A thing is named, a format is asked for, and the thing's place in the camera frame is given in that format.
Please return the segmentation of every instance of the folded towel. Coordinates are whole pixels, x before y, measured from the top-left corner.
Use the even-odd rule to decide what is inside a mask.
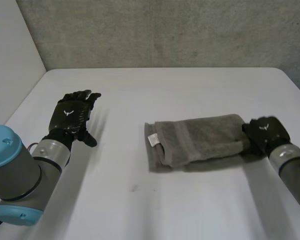
[[[183,166],[185,171],[206,171],[252,161],[239,155],[250,147],[243,123],[236,114],[146,123],[150,171],[169,172]],[[160,143],[151,147],[148,136],[155,133]]]

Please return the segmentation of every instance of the table surface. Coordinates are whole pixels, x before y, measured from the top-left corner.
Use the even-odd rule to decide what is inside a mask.
[[[300,147],[300,90],[276,68],[57,69],[7,125],[24,145],[48,133],[64,94],[102,93],[40,222],[0,240],[300,240],[300,207],[267,159],[230,169],[149,173],[144,123],[276,116]]]

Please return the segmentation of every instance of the blue cap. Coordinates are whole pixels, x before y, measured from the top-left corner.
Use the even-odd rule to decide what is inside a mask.
[[[19,226],[33,226],[41,218],[44,211],[15,205],[0,205],[0,221],[19,225]]]
[[[12,161],[21,149],[20,137],[10,127],[0,125],[0,167]]]

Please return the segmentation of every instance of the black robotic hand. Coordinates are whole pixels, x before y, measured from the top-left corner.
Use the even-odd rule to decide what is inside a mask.
[[[91,90],[64,95],[54,109],[49,124],[49,135],[45,138],[62,142],[69,148],[74,140],[95,147],[97,141],[87,131],[86,124],[99,97],[101,97],[100,93],[91,93]]]
[[[252,119],[242,125],[242,131],[262,153],[270,153],[280,145],[290,144],[290,136],[281,122],[274,116]]]

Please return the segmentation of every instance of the white label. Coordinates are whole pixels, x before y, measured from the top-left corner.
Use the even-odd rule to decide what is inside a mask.
[[[154,147],[155,145],[160,143],[157,133],[148,136],[148,139],[149,139],[151,147]]]

